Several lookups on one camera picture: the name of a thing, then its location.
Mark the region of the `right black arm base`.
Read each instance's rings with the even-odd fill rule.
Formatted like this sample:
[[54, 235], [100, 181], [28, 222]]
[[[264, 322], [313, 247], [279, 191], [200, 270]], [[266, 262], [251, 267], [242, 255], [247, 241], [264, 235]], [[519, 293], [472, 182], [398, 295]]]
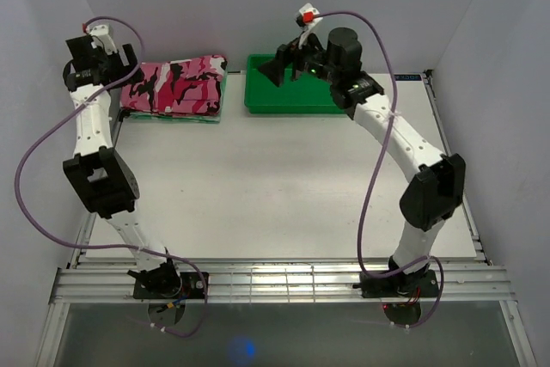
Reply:
[[363, 298], [435, 298], [439, 293], [437, 277], [432, 270], [400, 273], [389, 278], [369, 278], [361, 273], [359, 282], [353, 284], [352, 288], [361, 290]]

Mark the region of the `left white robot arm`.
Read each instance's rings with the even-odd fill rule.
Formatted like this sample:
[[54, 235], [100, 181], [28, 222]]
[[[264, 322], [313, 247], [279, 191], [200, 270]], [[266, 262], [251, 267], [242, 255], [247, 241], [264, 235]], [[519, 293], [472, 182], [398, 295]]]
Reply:
[[174, 297], [182, 288], [182, 277], [168, 250], [144, 228], [138, 214], [138, 182], [113, 145], [111, 96], [102, 87], [123, 79], [137, 60], [129, 44], [124, 64], [112, 40], [106, 36], [84, 36], [66, 42], [71, 61], [64, 68], [64, 83], [78, 115], [73, 157], [63, 170], [85, 208], [96, 214], [130, 245], [137, 270], [129, 275], [150, 294]]

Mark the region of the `pink camouflage trousers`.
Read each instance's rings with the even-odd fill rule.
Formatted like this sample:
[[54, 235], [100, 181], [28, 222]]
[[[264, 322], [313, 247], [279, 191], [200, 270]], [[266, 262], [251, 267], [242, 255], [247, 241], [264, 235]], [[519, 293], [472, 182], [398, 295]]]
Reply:
[[144, 79], [122, 88], [120, 107], [162, 117], [220, 114], [228, 60], [211, 54], [164, 63], [143, 63]]

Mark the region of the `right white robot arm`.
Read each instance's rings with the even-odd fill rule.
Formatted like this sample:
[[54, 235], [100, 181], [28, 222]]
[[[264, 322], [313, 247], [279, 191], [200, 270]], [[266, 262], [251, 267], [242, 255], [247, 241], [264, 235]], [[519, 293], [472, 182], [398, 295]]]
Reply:
[[441, 228], [461, 206], [466, 163], [448, 156], [425, 140], [395, 109], [383, 87], [362, 69], [363, 48], [350, 28], [335, 28], [322, 44], [303, 33], [281, 45], [258, 71], [280, 87], [285, 71], [296, 80], [307, 73], [330, 86], [335, 105], [363, 127], [390, 155], [405, 176], [407, 187], [399, 207], [404, 228], [385, 272], [362, 270], [357, 287], [364, 297], [420, 295], [436, 289], [430, 255]]

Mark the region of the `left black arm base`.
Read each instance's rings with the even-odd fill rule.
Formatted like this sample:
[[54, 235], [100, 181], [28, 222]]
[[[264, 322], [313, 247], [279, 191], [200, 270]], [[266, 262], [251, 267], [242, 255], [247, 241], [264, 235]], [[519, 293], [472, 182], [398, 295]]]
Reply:
[[203, 272], [203, 279], [196, 272], [180, 272], [178, 277], [156, 277], [143, 284], [137, 278], [131, 296], [137, 300], [204, 299], [210, 274]]

